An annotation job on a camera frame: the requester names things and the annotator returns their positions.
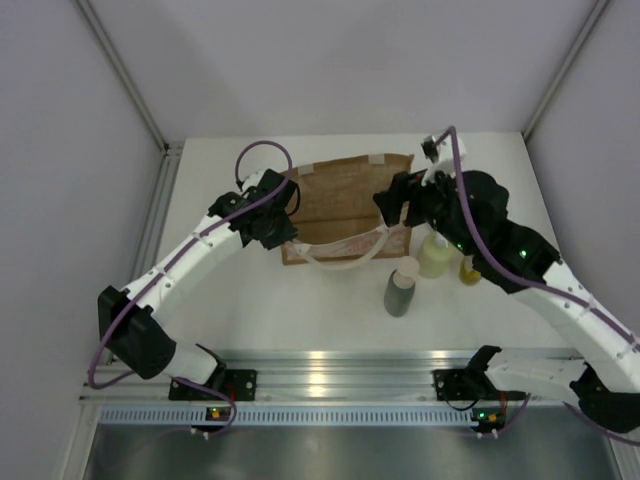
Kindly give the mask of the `red capped oil bottle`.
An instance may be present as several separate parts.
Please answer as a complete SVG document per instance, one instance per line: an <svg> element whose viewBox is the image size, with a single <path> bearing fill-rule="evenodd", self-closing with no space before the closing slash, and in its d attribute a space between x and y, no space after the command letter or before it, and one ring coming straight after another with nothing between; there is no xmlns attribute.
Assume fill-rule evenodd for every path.
<svg viewBox="0 0 640 480"><path fill-rule="evenodd" d="M474 268L472 256L464 256L462 258L459 267L459 279L467 286L477 285L481 281L482 275Z"/></svg>

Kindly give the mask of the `pale yellow pump bottle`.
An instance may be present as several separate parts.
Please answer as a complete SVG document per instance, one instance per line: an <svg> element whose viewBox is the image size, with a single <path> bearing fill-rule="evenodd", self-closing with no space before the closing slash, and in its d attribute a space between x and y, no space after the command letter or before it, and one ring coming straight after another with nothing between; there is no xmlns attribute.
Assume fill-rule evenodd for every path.
<svg viewBox="0 0 640 480"><path fill-rule="evenodd" d="M431 232L418 251L419 275L428 279L442 276L447 271L453 254L451 243L440 233Z"/></svg>

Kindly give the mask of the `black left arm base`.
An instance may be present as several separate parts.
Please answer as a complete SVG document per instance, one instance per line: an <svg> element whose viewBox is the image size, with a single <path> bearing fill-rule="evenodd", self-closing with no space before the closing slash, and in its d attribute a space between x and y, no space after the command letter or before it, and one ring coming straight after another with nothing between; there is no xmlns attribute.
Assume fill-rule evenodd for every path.
<svg viewBox="0 0 640 480"><path fill-rule="evenodd" d="M204 387L215 390L234 402L254 401L258 372L251 369L226 369ZM172 401L218 400L218 397L173 380L168 393Z"/></svg>

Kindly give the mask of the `green bottle beige cap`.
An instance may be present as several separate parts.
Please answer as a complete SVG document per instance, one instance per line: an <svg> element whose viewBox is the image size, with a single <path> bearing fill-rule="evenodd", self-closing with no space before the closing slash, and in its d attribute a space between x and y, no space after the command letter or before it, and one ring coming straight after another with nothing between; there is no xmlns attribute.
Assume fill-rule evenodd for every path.
<svg viewBox="0 0 640 480"><path fill-rule="evenodd" d="M404 316L415 294L419 263L411 256L402 257L390 274L384 293L384 307L395 318Z"/></svg>

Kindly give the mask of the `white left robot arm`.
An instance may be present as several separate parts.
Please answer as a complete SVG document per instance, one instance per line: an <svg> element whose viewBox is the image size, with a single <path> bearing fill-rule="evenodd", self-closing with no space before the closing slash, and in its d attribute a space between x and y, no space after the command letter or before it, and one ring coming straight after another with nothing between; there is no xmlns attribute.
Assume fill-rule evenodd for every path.
<svg viewBox="0 0 640 480"><path fill-rule="evenodd" d="M287 208L300 200L297 184L272 169L221 195L190 234L163 260L125 287L107 287L98 297L102 347L142 379L158 375L191 381L207 400L226 386L222 361L202 346L166 331L174 310L225 259L251 242L274 249L297 235Z"/></svg>

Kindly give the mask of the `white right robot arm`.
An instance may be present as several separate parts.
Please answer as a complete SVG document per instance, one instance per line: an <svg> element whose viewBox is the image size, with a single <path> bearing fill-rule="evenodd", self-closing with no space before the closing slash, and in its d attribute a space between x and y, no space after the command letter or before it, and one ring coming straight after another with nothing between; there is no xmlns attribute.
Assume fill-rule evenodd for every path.
<svg viewBox="0 0 640 480"><path fill-rule="evenodd" d="M482 346L456 381L475 400L521 392L563 402L606 434L639 427L639 338L575 277L540 233L508 217L508 190L490 174L462 168L455 129L422 143L428 168L402 171L373 200L384 223L428 225L473 270L541 316L577 360L520 357Z"/></svg>

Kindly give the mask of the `brown jute canvas bag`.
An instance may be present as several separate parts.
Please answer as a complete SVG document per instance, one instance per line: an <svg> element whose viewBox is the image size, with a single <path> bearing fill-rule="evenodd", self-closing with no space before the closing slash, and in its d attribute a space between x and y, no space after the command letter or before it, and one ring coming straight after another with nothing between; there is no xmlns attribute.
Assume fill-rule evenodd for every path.
<svg viewBox="0 0 640 480"><path fill-rule="evenodd" d="M347 270L408 255L411 229L386 226L373 195L409 171L413 160L412 154L377 153L295 168L301 197L291 220L298 234L281 247L282 263Z"/></svg>

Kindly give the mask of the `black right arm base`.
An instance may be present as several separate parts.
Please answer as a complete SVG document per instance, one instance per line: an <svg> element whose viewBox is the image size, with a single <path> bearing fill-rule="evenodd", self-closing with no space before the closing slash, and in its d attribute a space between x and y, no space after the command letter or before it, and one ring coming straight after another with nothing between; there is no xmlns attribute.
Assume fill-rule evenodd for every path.
<svg viewBox="0 0 640 480"><path fill-rule="evenodd" d="M439 401L466 402L523 400L525 393L501 392L483 375L466 368L437 369L432 372L433 386Z"/></svg>

